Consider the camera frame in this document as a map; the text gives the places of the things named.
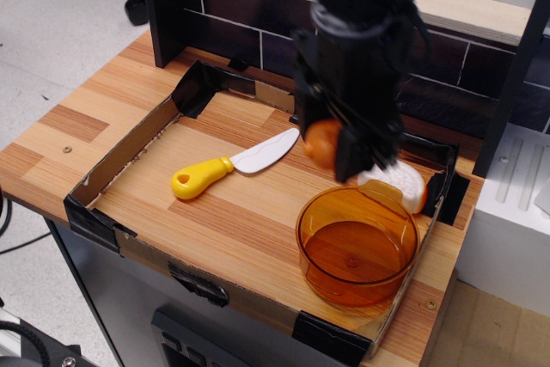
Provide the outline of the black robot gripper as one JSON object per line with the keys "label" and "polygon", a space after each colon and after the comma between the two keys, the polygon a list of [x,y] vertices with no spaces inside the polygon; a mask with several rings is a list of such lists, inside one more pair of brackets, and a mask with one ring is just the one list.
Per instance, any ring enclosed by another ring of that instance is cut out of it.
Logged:
{"label": "black robot gripper", "polygon": [[395,163],[404,127],[394,100],[404,69],[404,36],[378,27],[364,33],[295,30],[293,77],[303,138],[314,123],[336,119],[335,179]]}

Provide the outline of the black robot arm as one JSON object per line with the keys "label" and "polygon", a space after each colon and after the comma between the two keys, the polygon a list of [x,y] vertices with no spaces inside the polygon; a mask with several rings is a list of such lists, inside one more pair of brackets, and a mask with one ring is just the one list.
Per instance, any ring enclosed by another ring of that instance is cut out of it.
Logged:
{"label": "black robot arm", "polygon": [[335,121],[317,156],[334,178],[395,164],[405,129],[396,96],[409,71],[414,37],[429,38],[414,0],[316,0],[314,30],[297,29],[295,115],[305,143]]}

